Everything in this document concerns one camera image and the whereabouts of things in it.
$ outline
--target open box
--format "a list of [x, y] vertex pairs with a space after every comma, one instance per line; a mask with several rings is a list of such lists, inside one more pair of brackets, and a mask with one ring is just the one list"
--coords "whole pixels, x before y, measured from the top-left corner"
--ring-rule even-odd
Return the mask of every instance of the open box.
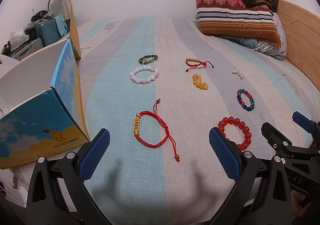
[[0, 168], [88, 142], [70, 39], [49, 45], [0, 78]]

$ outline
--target hand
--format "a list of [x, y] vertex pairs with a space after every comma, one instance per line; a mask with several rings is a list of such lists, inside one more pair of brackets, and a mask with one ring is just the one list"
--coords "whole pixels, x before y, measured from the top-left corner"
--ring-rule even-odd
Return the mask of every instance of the hand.
[[305, 211], [310, 206], [311, 202], [309, 202], [306, 206], [301, 206], [301, 202], [305, 200], [306, 196], [298, 193], [296, 191], [291, 192], [291, 200], [292, 200], [292, 212], [293, 212], [293, 218], [292, 220], [295, 220], [297, 217], [301, 217]]

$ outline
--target striped pillow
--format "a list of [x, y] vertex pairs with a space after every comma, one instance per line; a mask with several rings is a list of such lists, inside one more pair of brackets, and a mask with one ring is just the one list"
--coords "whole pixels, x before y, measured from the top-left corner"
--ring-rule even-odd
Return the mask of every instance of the striped pillow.
[[246, 8], [242, 0], [196, 0], [203, 34], [255, 38], [281, 46], [269, 7]]

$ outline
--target white bead bracelet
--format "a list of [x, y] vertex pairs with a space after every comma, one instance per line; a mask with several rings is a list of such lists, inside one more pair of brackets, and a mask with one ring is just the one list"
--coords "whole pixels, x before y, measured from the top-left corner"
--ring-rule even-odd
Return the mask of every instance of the white bead bracelet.
[[[145, 78], [137, 78], [135, 75], [143, 70], [149, 70], [154, 72], [153, 75], [151, 75], [149, 78], [145, 79]], [[137, 83], [137, 84], [146, 84], [146, 83], [150, 83], [152, 80], [155, 80], [156, 78], [158, 78], [159, 76], [159, 70], [156, 67], [151, 67], [151, 66], [140, 66], [139, 68], [135, 68], [132, 72], [130, 72], [130, 80], [132, 80], [133, 82]]]

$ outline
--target metal bolt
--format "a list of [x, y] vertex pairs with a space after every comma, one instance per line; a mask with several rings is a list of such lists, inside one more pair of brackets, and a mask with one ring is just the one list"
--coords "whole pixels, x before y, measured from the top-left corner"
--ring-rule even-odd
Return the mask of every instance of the metal bolt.
[[279, 156], [275, 156], [275, 161], [279, 163], [281, 162], [281, 158]]
[[38, 163], [43, 163], [44, 160], [45, 160], [45, 158], [44, 158], [43, 156], [41, 156], [41, 157], [39, 157], [39, 159], [38, 159]]
[[252, 154], [251, 154], [251, 152], [249, 152], [249, 151], [245, 151], [243, 154], [244, 154], [244, 156], [247, 157], [247, 158], [251, 158], [251, 157], [252, 157]]
[[75, 155], [76, 155], [76, 154], [75, 154], [74, 152], [69, 152], [69, 153], [67, 154], [67, 158], [68, 158], [68, 159], [72, 159]]

